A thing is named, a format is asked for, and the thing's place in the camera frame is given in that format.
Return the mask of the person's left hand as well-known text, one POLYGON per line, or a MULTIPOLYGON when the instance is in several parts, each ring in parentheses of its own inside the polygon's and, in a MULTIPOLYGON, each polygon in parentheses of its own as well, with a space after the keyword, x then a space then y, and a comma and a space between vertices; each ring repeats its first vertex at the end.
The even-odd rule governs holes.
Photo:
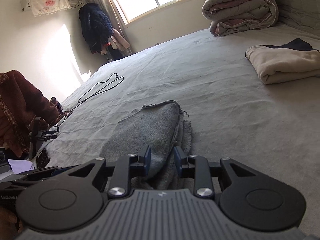
POLYGON ((16 237, 23 230, 23 223, 18 221, 17 217, 12 212, 3 207, 1 207, 0 210, 0 220, 1 239, 14 239, 14 237, 16 237))

